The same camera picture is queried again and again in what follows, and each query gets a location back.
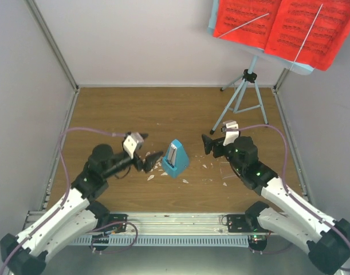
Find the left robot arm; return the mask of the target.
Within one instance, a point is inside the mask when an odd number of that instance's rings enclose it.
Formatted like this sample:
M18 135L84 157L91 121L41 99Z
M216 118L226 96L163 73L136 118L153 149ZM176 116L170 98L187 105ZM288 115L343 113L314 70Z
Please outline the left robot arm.
M114 153L109 144L99 144L88 157L82 172L68 181L65 194L43 216L17 235L0 240L3 265L14 274L41 274L47 263L77 237L109 226L109 210L97 201L108 188L108 179L131 167L150 172L163 152L141 159L137 151L146 133L122 134L122 152Z

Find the blue metronome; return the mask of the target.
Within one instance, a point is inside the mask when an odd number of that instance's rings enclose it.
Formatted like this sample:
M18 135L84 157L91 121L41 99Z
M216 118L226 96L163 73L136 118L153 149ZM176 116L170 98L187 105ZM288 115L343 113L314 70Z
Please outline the blue metronome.
M185 169L189 167L190 159L183 147L183 144L173 140L162 159L163 170L172 178L177 178Z

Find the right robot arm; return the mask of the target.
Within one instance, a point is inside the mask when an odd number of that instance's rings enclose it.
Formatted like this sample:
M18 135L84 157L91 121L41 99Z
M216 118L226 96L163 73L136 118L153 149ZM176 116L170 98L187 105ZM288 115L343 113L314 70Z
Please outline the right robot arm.
M277 233L305 252L324 274L335 274L350 258L350 222L334 219L291 190L278 174L258 158L258 148L248 136L212 139L202 135L205 154L225 157L231 169L250 190L278 206L280 214L263 202L245 213L252 232L262 228Z

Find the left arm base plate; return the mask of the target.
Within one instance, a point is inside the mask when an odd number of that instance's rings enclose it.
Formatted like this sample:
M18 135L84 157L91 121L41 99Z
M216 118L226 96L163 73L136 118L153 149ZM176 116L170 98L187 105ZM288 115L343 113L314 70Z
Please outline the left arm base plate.
M90 247L98 251L103 251L108 247L110 236L126 231L127 214L107 214L100 218L93 232L96 235L92 236Z

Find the clear plastic metronome cover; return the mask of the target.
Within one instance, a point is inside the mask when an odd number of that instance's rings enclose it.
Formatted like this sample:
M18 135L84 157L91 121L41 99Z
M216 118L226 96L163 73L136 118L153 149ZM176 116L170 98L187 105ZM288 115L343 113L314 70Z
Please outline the clear plastic metronome cover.
M222 180L228 180L237 177L237 174L233 171L231 165L228 162L220 162L219 169Z

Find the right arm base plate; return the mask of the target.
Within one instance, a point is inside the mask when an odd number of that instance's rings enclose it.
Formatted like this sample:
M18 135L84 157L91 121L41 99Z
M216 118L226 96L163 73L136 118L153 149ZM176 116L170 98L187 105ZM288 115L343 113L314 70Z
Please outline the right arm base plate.
M259 234L269 232L269 230L261 227L256 217L246 214L228 214L226 215L226 224L229 233Z

